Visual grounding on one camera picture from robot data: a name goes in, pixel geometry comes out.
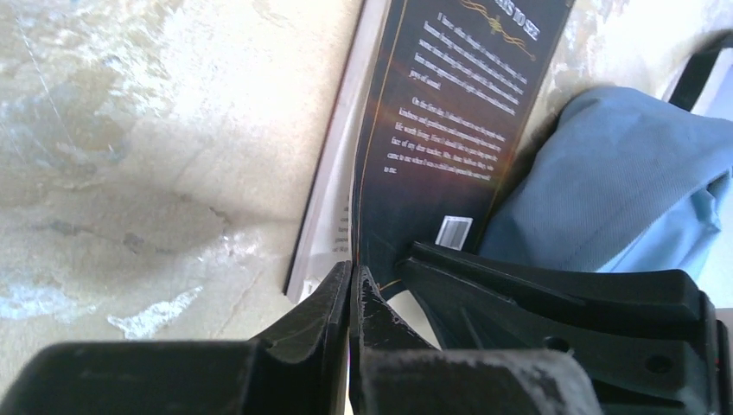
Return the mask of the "blue backpack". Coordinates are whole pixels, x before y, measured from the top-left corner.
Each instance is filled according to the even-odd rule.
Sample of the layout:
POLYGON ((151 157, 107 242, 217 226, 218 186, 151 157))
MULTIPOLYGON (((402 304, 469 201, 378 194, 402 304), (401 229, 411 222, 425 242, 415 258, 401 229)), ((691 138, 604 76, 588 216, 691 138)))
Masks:
POLYGON ((697 278, 732 192, 732 121, 695 113, 726 35, 693 54, 669 100, 603 86, 577 95, 479 254, 560 271, 682 270, 697 278))

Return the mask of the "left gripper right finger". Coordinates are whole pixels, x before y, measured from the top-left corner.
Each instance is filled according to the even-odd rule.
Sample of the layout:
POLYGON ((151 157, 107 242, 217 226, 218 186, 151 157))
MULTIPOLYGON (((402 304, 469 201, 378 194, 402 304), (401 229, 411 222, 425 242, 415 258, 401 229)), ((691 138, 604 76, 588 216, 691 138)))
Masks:
POLYGON ((349 398, 356 414, 600 414, 589 376, 546 349, 439 350, 354 268, 349 398))

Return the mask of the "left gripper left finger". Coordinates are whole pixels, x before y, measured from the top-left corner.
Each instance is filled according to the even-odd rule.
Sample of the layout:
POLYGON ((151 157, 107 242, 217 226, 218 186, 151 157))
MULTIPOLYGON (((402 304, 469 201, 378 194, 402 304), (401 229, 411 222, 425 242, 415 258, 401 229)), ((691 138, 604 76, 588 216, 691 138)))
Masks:
POLYGON ((63 342, 44 348, 4 414, 340 414, 348 261, 246 341, 63 342))

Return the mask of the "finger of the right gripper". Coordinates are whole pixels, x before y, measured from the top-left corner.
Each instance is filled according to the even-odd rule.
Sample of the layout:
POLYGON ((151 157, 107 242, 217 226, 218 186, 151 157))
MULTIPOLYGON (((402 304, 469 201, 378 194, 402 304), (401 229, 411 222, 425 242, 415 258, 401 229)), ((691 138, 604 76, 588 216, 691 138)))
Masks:
POLYGON ((415 243, 395 273, 442 348, 572 356, 607 414, 729 414, 729 333, 681 270, 554 271, 415 243))

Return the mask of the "black book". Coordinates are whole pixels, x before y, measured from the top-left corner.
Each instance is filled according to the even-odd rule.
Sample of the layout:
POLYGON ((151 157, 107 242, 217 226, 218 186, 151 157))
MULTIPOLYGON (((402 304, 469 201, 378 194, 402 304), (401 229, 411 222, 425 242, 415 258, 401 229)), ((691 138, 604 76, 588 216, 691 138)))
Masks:
POLYGON ((475 252, 563 34, 571 1, 365 1, 284 292, 331 267, 384 297, 424 242, 475 252))

